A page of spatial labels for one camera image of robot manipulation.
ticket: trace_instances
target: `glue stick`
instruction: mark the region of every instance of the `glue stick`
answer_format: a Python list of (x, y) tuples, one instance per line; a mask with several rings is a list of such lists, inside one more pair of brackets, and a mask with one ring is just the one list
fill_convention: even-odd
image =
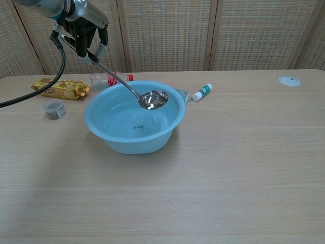
[(202, 97), (204, 97), (206, 94), (208, 94), (212, 90), (212, 85), (211, 84), (206, 84), (203, 86), (200, 90), (198, 90), (193, 96), (192, 99), (194, 101), (200, 100)]

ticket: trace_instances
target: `red bottle cap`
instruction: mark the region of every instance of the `red bottle cap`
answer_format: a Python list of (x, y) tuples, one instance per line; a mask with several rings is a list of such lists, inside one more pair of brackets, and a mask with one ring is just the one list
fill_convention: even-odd
[(128, 75), (127, 77), (128, 77), (128, 80), (129, 80), (129, 81), (134, 81), (134, 79), (133, 79), (133, 75)]

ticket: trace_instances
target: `black cable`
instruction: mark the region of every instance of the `black cable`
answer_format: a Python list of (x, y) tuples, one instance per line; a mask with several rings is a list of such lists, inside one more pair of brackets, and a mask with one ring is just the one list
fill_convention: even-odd
[(30, 93), (25, 96), (21, 96), (19, 98), (15, 98), (15, 99), (12, 99), (12, 100), (9, 100), (6, 102), (2, 102), (2, 103), (0, 103), (0, 108), (7, 107), (9, 105), (13, 105), (15, 103), (19, 103), (19, 102), (25, 101), (29, 98), (35, 97), (36, 95), (41, 94), (42, 92), (46, 91), (48, 88), (50, 88), (52, 85), (54, 85), (59, 80), (59, 78), (61, 77), (61, 75), (64, 72), (64, 68), (66, 67), (66, 54), (64, 52), (62, 45), (59, 45), (58, 49), (60, 50), (60, 53), (61, 53), (62, 64), (61, 64), (61, 68), (60, 68), (59, 72), (57, 73), (56, 77), (51, 81), (51, 83), (47, 84), (45, 87), (42, 87), (41, 89), (39, 89), (33, 93)]

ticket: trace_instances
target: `woven wall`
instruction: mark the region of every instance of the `woven wall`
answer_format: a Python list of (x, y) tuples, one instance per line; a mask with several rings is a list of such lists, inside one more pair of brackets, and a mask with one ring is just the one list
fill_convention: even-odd
[(210, 0), (121, 0), (129, 70), (203, 70)]
[(287, 69), (316, 2), (224, 0), (211, 67), (214, 70)]
[[(91, 1), (96, 7), (98, 7), (108, 18), (108, 34), (109, 34), (109, 44), (105, 55), (101, 57), (101, 62), (107, 67), (113, 70), (121, 70), (121, 61), (118, 55), (116, 36), (113, 27), (113, 19), (110, 8), (109, 0), (97, 0)], [(34, 12), (26, 7), (23, 8), (26, 15), (26, 24), (30, 29), (30, 35), (35, 37), (38, 43), (38, 47), (42, 51), (42, 56), (45, 59), (46, 66), (45, 70), (49, 74), (56, 74), (60, 68), (61, 57), (60, 53), (55, 47), (55, 45), (49, 40), (51, 31), (55, 25), (55, 21), (48, 19), (37, 12)], [(94, 42), (91, 46), (91, 51), (95, 51), (98, 42), (98, 33), (96, 32)], [(79, 60), (75, 52), (63, 43), (64, 50), (67, 54), (67, 65), (65, 69), (65, 74), (82, 74), (82, 73), (92, 73), (98, 72), (99, 69), (93, 65), (88, 66), (83, 61)]]
[(325, 70), (325, 18), (320, 25), (301, 66), (302, 69)]
[(40, 74), (7, 4), (0, 4), (0, 78)]

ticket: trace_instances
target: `yellow snack package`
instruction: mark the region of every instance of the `yellow snack package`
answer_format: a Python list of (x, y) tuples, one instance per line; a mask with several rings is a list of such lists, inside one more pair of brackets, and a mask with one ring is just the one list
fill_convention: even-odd
[[(52, 79), (50, 78), (43, 78), (35, 82), (31, 88), (38, 90), (42, 87), (45, 87), (51, 81)], [(58, 80), (51, 88), (47, 89), (41, 94), (46, 97), (77, 100), (78, 98), (85, 96), (89, 90), (90, 86), (86, 85), (83, 82)]]

